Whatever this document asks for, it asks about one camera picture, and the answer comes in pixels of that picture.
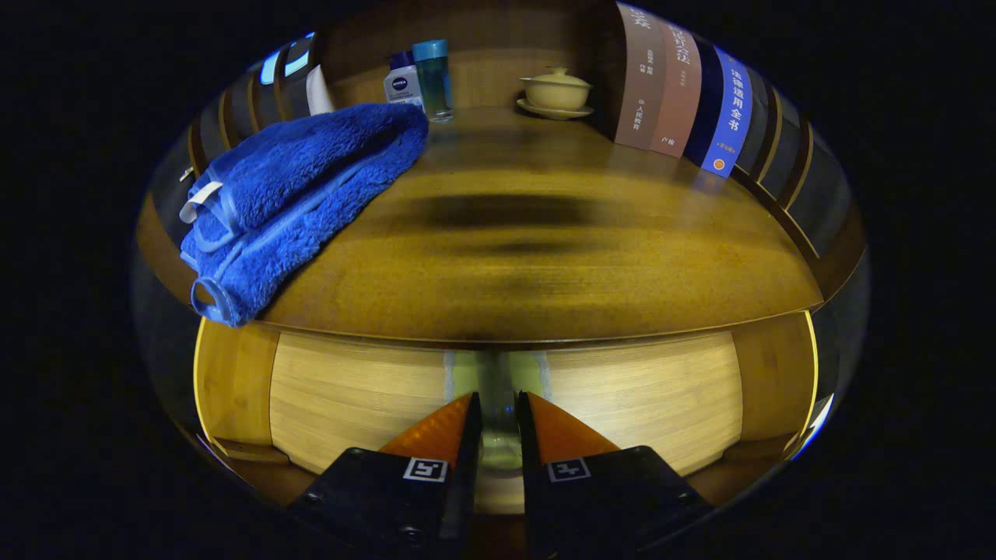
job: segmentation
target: wooden tabletop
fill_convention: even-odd
[[[463,110],[292,276],[259,319],[453,342],[627,338],[822,302],[802,255],[733,179],[583,122]]]

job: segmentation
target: wooden shelf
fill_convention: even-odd
[[[808,312],[542,354],[552,403],[620,447],[650,445],[716,505],[805,430],[818,378]],[[441,350],[206,320],[193,371],[207,439],[278,503],[345,449],[379,449],[442,407],[447,375]],[[475,493],[479,513],[523,511],[521,476],[482,469]]]
[[[788,234],[734,179],[511,108],[459,111],[429,136],[260,321],[408,341],[605,340],[823,301]]]

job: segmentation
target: book spine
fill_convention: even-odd
[[[660,113],[664,74],[659,56],[663,41],[653,16],[624,4],[619,7],[625,28],[625,89],[616,129],[616,143],[649,149]]]
[[[723,102],[712,143],[700,165],[707,171],[728,177],[747,138],[753,96],[744,65],[718,47],[714,48],[722,69]]]
[[[681,157],[695,123],[702,90],[702,60],[690,33],[654,18],[663,37],[664,84],[650,149]]]

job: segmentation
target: book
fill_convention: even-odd
[[[730,176],[750,128],[750,78],[740,61],[714,45],[700,49],[702,92],[685,156],[703,169]]]
[[[681,157],[698,110],[702,89],[702,62],[691,33],[659,17],[653,18],[663,35],[664,82],[657,124],[650,149]]]
[[[660,27],[652,14],[617,2],[625,28],[625,86],[616,143],[649,149],[660,113],[664,72]]]

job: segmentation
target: white towel tag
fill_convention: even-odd
[[[211,195],[215,190],[221,188],[220,182],[212,180],[211,182],[205,184],[197,191],[189,200],[183,204],[180,208],[180,221],[183,223],[193,223],[193,220],[197,219],[197,210],[193,207],[194,204],[203,204],[204,200]]]

